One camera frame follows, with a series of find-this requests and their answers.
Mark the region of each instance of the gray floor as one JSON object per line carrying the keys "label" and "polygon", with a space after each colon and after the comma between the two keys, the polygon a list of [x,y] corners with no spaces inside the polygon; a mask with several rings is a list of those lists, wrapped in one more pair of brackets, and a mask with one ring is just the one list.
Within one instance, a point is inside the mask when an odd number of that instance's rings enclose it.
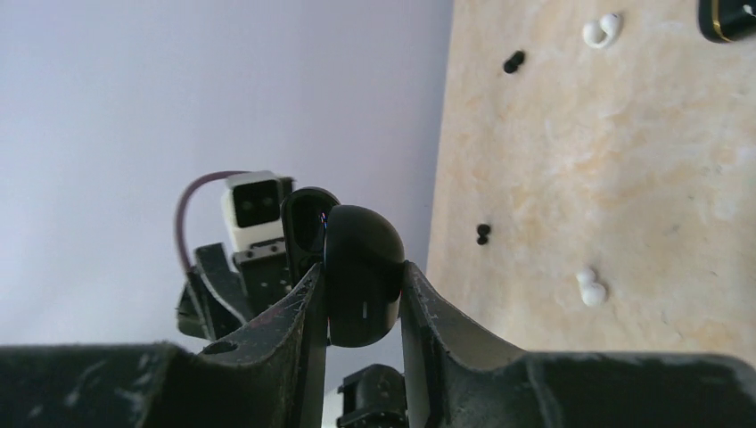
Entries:
{"label": "gray floor", "polygon": [[[1,343],[180,335],[179,192],[271,169],[381,212],[424,265],[451,0],[0,4]],[[224,241],[221,185],[192,247]],[[398,332],[329,351],[326,386],[400,366]]]}

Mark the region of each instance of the marble pattern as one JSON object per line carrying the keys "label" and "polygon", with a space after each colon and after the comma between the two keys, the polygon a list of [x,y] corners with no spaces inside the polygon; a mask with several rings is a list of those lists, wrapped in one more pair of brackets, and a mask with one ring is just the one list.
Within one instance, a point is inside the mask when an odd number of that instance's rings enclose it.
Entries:
{"label": "marble pattern", "polygon": [[[695,9],[456,2],[427,269],[444,297],[526,349],[756,364],[756,37],[708,42]],[[588,48],[583,24],[608,12],[620,37]]]}

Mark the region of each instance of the cable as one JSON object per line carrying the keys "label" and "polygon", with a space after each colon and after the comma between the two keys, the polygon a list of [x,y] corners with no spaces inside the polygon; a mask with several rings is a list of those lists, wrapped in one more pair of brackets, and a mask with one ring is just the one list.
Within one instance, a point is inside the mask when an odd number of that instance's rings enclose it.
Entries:
{"label": "cable", "polygon": [[197,191],[203,185],[207,183],[223,180],[230,176],[238,174],[244,174],[249,171],[219,171],[211,172],[202,177],[195,179],[190,185],[184,189],[181,193],[181,199],[178,200],[176,206],[176,214],[173,218],[173,238],[176,241],[176,250],[178,252],[178,260],[181,263],[181,268],[184,273],[189,275],[192,272],[192,262],[189,260],[189,254],[186,252],[186,239],[184,236],[184,220],[186,218],[186,206],[189,204],[189,199],[194,192]]}

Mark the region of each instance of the gray wall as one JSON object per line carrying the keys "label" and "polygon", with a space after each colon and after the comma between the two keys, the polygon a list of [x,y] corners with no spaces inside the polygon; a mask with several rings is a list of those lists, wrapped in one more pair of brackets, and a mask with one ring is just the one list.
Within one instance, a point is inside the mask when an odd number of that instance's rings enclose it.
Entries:
{"label": "gray wall", "polygon": [[[149,342],[175,328],[177,197],[271,169],[385,215],[424,265],[450,0],[0,3],[0,342]],[[226,239],[222,185],[190,246]],[[326,386],[399,335],[333,349]]]}

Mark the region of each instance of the wooden surface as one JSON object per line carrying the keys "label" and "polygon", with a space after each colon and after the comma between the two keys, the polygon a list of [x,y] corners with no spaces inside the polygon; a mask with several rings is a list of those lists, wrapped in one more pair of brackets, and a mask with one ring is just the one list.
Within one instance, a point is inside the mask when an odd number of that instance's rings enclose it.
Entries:
{"label": "wooden surface", "polygon": [[[526,349],[756,364],[756,37],[708,42],[695,7],[456,2],[427,269],[442,295]],[[620,37],[590,49],[583,24],[608,12]],[[597,308],[586,265],[609,290]]]}

